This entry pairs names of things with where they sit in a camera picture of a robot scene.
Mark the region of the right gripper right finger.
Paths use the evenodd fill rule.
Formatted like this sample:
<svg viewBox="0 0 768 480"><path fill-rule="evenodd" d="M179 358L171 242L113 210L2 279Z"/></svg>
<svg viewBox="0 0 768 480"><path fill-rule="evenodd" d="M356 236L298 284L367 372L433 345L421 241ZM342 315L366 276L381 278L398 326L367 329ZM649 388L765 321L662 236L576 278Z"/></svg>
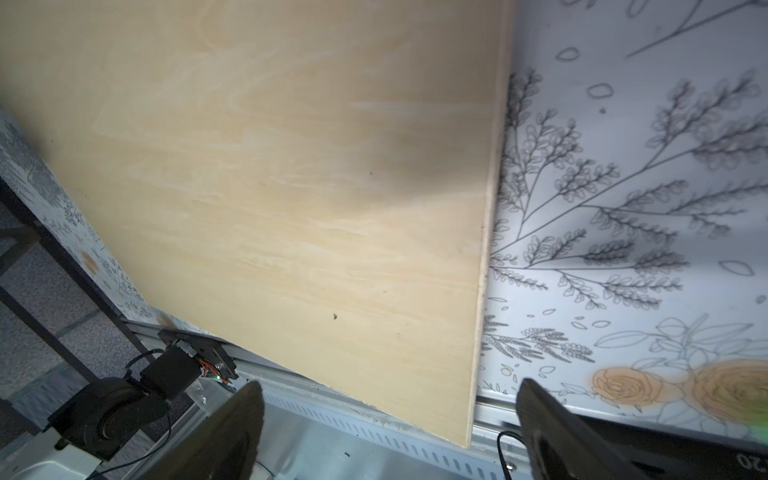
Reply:
<svg viewBox="0 0 768 480"><path fill-rule="evenodd" d="M535 479L647 477L530 378L520 385L516 412Z"/></svg>

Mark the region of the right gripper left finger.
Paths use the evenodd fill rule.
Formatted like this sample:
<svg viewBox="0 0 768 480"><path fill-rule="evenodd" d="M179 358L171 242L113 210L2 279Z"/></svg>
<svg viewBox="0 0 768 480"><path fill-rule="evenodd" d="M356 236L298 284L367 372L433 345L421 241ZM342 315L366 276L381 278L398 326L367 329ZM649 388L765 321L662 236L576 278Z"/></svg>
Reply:
<svg viewBox="0 0 768 480"><path fill-rule="evenodd" d="M262 387L258 382L250 382L143 477L150 480L250 478L258 455L264 415Z"/></svg>

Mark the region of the plywood board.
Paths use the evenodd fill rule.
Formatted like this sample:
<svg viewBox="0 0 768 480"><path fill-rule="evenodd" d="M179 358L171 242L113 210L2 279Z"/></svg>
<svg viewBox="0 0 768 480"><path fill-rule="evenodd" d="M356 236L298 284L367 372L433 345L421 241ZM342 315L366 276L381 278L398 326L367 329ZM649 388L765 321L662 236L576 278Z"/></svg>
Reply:
<svg viewBox="0 0 768 480"><path fill-rule="evenodd" d="M5 1L1 176L134 321L470 444L511 1Z"/></svg>

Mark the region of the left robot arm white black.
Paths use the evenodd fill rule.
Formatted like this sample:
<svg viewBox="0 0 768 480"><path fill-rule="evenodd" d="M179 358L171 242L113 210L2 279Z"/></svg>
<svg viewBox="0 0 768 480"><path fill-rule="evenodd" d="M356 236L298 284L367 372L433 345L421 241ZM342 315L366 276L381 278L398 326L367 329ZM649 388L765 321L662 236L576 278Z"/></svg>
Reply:
<svg viewBox="0 0 768 480"><path fill-rule="evenodd" d="M157 332L160 348L130 360L121 377L98 379L48 418L42 432L1 467L3 479L92 479L141 428L167 416L196 380L229 388L236 363L219 339Z"/></svg>

